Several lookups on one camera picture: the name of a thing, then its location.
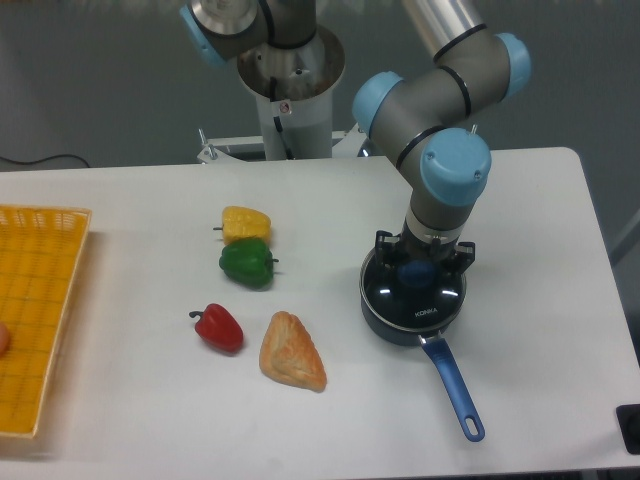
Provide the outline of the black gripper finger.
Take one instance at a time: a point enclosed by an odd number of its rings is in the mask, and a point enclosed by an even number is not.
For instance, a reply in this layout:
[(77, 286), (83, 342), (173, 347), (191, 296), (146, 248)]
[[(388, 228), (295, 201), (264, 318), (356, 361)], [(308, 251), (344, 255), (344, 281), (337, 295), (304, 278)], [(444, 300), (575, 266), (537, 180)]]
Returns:
[(403, 263), (408, 254), (401, 235), (378, 230), (375, 235), (374, 258), (376, 266), (385, 270), (394, 269)]
[(476, 244), (474, 242), (459, 242), (443, 260), (443, 269), (451, 275), (463, 275), (474, 263), (475, 258)]

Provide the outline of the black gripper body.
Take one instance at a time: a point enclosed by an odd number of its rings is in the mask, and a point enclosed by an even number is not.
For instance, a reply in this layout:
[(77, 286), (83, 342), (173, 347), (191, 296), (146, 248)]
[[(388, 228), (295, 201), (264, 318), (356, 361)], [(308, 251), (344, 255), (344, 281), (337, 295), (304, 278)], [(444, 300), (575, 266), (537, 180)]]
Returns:
[(411, 231), (404, 230), (400, 234), (400, 263), (411, 261), (440, 263), (452, 255), (456, 240), (445, 243), (441, 239), (426, 242), (416, 237)]

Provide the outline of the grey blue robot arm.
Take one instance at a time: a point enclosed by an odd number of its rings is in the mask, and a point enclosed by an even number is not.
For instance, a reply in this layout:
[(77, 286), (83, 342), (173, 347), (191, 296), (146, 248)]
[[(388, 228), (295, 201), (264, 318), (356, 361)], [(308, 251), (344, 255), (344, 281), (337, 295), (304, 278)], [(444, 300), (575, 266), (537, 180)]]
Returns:
[[(371, 261), (380, 271), (438, 262), (459, 272), (474, 259), (458, 240), (491, 166), (484, 140), (460, 122), (520, 91), (531, 59), (515, 36), (492, 34), (468, 1), (408, 1), (405, 9), (434, 69), (412, 81), (379, 73), (352, 105), (359, 129), (412, 188), (403, 230), (379, 233)], [(268, 159), (331, 153), (332, 92), (346, 59), (314, 2), (188, 1), (180, 15), (207, 63), (235, 62), (256, 100)]]

